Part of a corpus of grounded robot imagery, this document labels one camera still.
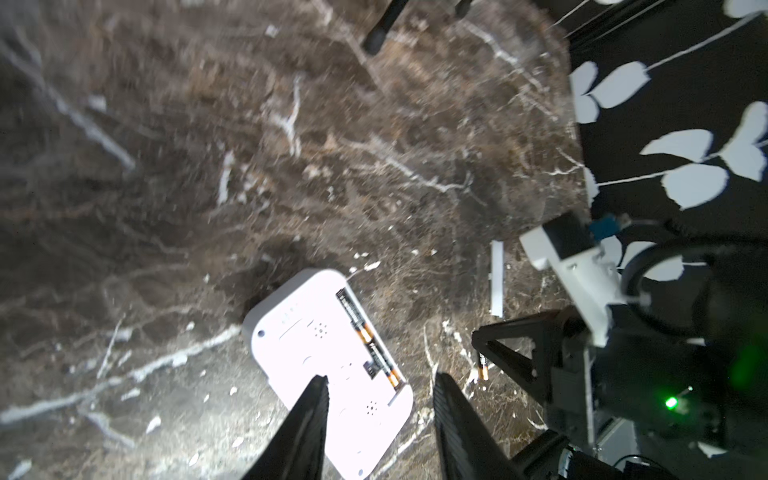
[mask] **white plastic strip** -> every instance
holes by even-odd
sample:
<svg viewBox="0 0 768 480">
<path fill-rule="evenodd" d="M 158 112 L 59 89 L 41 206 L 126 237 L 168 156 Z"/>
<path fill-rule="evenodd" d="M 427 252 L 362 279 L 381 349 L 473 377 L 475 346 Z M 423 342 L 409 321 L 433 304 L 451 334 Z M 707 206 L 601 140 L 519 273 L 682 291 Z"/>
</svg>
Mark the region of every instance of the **white plastic strip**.
<svg viewBox="0 0 768 480">
<path fill-rule="evenodd" d="M 491 242 L 491 315 L 504 316 L 504 242 Z"/>
</svg>

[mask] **black chair leg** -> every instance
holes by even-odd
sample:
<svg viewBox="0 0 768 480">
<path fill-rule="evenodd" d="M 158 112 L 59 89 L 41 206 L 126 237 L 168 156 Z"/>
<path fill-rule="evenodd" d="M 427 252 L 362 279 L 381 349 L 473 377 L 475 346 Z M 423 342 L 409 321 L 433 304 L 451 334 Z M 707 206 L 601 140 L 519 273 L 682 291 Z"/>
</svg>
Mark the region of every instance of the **black chair leg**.
<svg viewBox="0 0 768 480">
<path fill-rule="evenodd" d="M 402 10 L 406 7 L 408 0 L 392 0 L 389 6 L 384 11 L 379 23 L 373 27 L 373 30 L 368 34 L 366 39 L 362 42 L 362 49 L 368 53 L 368 55 L 376 55 L 379 50 L 382 49 L 384 41 L 386 40 L 386 34 L 389 33 L 389 29 L 394 25 L 395 20 L 400 16 Z"/>
<path fill-rule="evenodd" d="M 456 4 L 456 17 L 464 18 L 469 13 L 469 6 L 472 4 L 472 0 L 461 0 Z"/>
</svg>

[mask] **brown marble table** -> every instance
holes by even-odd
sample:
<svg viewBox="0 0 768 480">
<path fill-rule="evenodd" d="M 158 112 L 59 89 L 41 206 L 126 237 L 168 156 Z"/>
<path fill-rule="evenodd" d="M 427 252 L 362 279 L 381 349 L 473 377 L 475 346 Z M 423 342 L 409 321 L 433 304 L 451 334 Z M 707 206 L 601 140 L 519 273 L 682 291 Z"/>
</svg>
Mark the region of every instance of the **brown marble table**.
<svg viewBox="0 0 768 480">
<path fill-rule="evenodd" d="M 239 323 L 310 266 L 350 275 L 415 392 L 373 478 L 439 478 L 436 370 L 507 453 L 543 428 L 497 369 L 469 381 L 491 240 L 508 318 L 568 303 L 516 242 L 586 207 L 541 12 L 412 2 L 367 58 L 383 0 L 23 3 L 0 61 L 0 474 L 239 478 L 286 415 Z"/>
</svg>

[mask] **white leaf pattern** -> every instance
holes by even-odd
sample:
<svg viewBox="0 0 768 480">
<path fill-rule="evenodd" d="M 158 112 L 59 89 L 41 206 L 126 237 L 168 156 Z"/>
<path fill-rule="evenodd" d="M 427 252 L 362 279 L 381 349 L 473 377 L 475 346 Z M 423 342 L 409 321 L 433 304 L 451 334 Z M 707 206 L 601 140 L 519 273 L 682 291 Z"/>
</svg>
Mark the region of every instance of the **white leaf pattern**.
<svg viewBox="0 0 768 480">
<path fill-rule="evenodd" d="M 640 155 L 669 154 L 699 163 L 712 146 L 712 138 L 708 130 L 674 131 L 651 141 Z"/>
<path fill-rule="evenodd" d="M 598 66 L 593 61 L 586 61 L 579 65 L 576 70 L 573 70 L 568 75 L 568 80 L 571 82 L 571 90 L 574 92 L 574 97 L 586 94 L 597 76 Z"/>
<path fill-rule="evenodd" d="M 725 0 L 723 12 L 731 18 L 744 18 L 755 12 L 768 12 L 768 0 Z"/>
<path fill-rule="evenodd" d="M 632 61 L 613 70 L 590 94 L 602 108 L 613 108 L 624 103 L 649 80 L 645 65 Z"/>
<path fill-rule="evenodd" d="M 621 242 L 615 235 L 600 240 L 600 245 L 605 252 L 605 258 L 618 266 L 621 262 Z"/>
<path fill-rule="evenodd" d="M 600 193 L 597 181 L 594 179 L 592 170 L 584 167 L 584 186 L 587 189 L 587 202 L 592 206 L 592 201 Z"/>
<path fill-rule="evenodd" d="M 629 264 L 629 262 L 631 262 L 632 259 L 637 256 L 638 253 L 642 252 L 647 248 L 651 248 L 653 245 L 656 245 L 656 244 L 654 242 L 632 242 L 629 245 L 627 245 L 627 251 L 624 253 L 624 259 L 621 261 L 621 265 L 619 265 L 619 268 L 627 268 L 627 265 Z"/>
<path fill-rule="evenodd" d="M 741 124 L 720 151 L 720 156 L 736 175 L 758 182 L 763 179 L 766 157 L 755 143 L 765 135 L 766 126 L 768 104 L 753 102 L 744 110 Z"/>
<path fill-rule="evenodd" d="M 705 204 L 720 195 L 727 184 L 727 170 L 704 164 L 683 165 L 661 179 L 667 196 L 680 205 L 681 210 Z"/>
<path fill-rule="evenodd" d="M 574 110 L 576 110 L 576 121 L 580 124 L 592 124 L 598 119 L 598 104 L 594 103 L 589 95 L 574 97 Z"/>
<path fill-rule="evenodd" d="M 626 268 L 629 262 L 631 262 L 640 252 L 647 248 L 651 248 L 653 245 L 656 244 L 654 242 L 632 242 L 627 245 L 627 252 L 624 254 L 624 261 L 621 262 L 620 268 Z M 679 279 L 684 271 L 685 266 L 683 265 L 683 257 L 678 255 L 677 257 L 667 259 L 648 270 L 645 273 L 645 278 L 650 278 L 657 282 L 670 282 Z"/>
</svg>

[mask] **white device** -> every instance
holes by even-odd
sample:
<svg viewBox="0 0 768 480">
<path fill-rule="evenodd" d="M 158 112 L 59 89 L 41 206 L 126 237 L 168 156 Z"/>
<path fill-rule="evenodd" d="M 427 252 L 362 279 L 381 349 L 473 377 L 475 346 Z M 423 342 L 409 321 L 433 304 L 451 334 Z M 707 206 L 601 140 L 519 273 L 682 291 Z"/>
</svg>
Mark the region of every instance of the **white device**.
<svg viewBox="0 0 768 480">
<path fill-rule="evenodd" d="M 613 323 L 608 305 L 626 302 L 616 265 L 606 258 L 603 247 L 598 244 L 561 258 L 543 227 L 523 233 L 520 243 L 536 270 L 549 266 L 554 270 L 589 327 L 592 344 L 605 347 Z"/>
<path fill-rule="evenodd" d="M 373 471 L 411 415 L 413 390 L 336 270 L 302 270 L 256 305 L 243 336 L 288 409 L 328 376 L 326 456 L 345 480 Z"/>
</svg>

